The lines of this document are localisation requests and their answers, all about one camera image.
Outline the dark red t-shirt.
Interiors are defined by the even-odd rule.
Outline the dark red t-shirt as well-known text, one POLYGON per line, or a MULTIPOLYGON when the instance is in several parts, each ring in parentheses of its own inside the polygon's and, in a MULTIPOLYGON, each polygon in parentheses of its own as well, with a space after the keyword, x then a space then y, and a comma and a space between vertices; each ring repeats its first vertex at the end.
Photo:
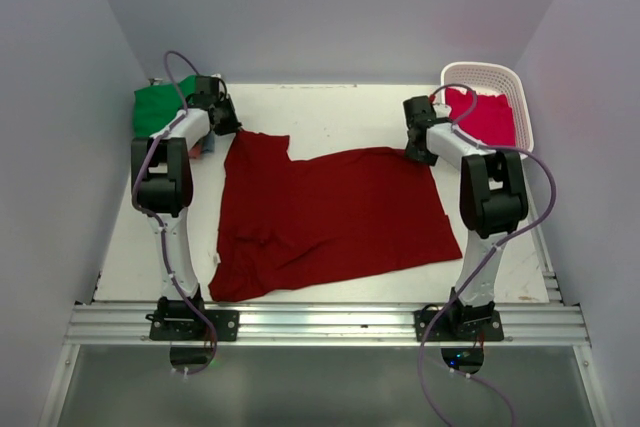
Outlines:
POLYGON ((430 168, 389 147, 292 160, 289 139, 242 131, 226 160, 213 300, 461 258, 430 168))

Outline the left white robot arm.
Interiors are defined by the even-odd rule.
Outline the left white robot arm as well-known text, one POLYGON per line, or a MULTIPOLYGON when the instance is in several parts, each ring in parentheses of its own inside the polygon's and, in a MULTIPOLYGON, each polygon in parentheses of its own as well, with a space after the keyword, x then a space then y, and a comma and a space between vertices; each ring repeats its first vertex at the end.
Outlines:
POLYGON ((150 315, 153 340, 216 341, 215 324, 204 307, 188 237, 188 209, 194 195, 189 151, 212 133, 241 127, 224 80, 197 75, 194 92, 147 137, 131 143, 131 202, 145 215, 159 257, 161 293, 150 315))

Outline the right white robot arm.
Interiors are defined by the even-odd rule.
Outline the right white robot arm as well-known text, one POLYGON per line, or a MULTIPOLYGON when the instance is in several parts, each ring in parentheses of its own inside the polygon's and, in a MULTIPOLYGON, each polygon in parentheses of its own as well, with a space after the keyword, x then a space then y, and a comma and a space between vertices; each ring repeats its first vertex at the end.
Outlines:
POLYGON ((495 282, 502 258, 498 242, 517 231, 529 213, 520 154, 470 138, 436 113, 427 96, 403 102, 408 158, 430 166, 448 162, 460 173, 459 213, 468 229, 463 267, 449 301, 414 313, 416 335, 426 341, 501 341, 495 282))

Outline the pink folded t-shirt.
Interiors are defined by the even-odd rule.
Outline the pink folded t-shirt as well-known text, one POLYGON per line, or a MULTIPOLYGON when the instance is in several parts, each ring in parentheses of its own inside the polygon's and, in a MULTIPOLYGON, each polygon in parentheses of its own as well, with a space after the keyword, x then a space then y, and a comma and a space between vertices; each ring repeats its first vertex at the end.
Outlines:
POLYGON ((202 155, 202 141, 197 141, 193 147, 189 149, 188 156, 190 159, 198 159, 202 155))

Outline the green folded t-shirt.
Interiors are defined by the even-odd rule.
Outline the green folded t-shirt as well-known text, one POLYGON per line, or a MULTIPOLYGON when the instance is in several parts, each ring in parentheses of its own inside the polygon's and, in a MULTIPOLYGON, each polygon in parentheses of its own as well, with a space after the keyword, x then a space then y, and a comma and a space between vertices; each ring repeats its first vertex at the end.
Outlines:
POLYGON ((133 134, 150 137, 165 128, 184 107, 172 83, 156 84, 134 92, 133 134))

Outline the magenta t-shirt in basket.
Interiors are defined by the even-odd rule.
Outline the magenta t-shirt in basket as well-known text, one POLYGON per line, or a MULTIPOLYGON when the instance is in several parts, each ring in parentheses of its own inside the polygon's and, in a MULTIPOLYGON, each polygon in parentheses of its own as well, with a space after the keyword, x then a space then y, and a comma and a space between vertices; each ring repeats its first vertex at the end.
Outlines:
MULTIPOLYGON (((457 88, 445 90, 445 103, 451 108, 450 118, 458 120, 471 107, 472 94, 457 88)), ((477 95, 473 111, 459 123, 468 135, 488 145, 516 145, 516 129, 507 97, 501 95, 477 95)))

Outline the white plastic basket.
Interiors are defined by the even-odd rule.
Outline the white plastic basket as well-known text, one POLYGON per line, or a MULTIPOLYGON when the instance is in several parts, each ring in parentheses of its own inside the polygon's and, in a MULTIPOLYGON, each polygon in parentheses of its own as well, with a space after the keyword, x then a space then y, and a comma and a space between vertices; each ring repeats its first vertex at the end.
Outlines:
POLYGON ((452 62, 442 69, 440 82, 467 85, 478 95, 504 95, 512 111, 515 145, 527 151, 534 150, 535 142, 524 88, 512 69, 486 62, 452 62))

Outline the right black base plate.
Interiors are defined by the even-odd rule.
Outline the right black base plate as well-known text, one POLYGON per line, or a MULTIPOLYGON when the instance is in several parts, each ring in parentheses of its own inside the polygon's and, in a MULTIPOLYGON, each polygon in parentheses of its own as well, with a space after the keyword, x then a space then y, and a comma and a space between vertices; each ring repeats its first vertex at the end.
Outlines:
POLYGON ((474 342, 504 340, 499 312, 490 303, 484 307, 461 307, 454 305, 444 314, 435 304, 427 304, 413 312, 415 337, 421 342, 431 321, 438 317, 429 330, 427 342, 474 342))

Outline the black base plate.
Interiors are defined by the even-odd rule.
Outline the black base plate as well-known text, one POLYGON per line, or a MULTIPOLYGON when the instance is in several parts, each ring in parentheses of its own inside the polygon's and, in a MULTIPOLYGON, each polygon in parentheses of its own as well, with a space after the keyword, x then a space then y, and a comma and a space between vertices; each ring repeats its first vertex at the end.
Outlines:
POLYGON ((415 337, 421 342, 431 321, 438 317, 429 330, 427 342, 474 342, 504 340, 499 312, 490 303, 484 307, 461 307, 454 305, 444 314, 435 304, 427 304, 413 312, 415 337))
POLYGON ((178 313, 149 313, 145 319, 151 322, 149 338, 153 341, 204 341, 211 339, 212 325, 216 339, 234 342, 239 330, 239 312, 236 310, 205 310, 205 322, 192 310, 178 313))

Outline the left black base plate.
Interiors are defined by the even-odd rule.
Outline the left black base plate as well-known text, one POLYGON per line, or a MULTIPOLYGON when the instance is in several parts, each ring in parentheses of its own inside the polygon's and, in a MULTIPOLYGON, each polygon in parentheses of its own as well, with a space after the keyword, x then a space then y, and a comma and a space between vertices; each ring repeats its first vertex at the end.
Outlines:
POLYGON ((205 322, 192 310, 178 313, 149 313, 145 319, 151 322, 149 338, 153 341, 204 341, 211 339, 212 325, 216 339, 234 342, 239 330, 239 312, 236 310, 205 310, 205 322))

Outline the aluminium mounting rail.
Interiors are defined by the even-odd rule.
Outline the aluminium mounting rail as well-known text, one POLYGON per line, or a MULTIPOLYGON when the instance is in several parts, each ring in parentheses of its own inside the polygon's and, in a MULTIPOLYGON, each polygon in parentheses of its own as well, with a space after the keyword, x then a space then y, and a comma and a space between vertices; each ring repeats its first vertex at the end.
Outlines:
MULTIPOLYGON (((580 307, 566 306, 552 273, 542 276, 547 303, 499 304, 497 319, 459 338, 431 332, 443 346, 587 346, 590 338, 580 307)), ((223 318, 224 343, 246 346, 390 346, 419 343, 425 325, 418 303, 208 304, 223 318)), ((74 306, 63 341, 69 345, 147 345, 148 302, 93 302, 74 306)))

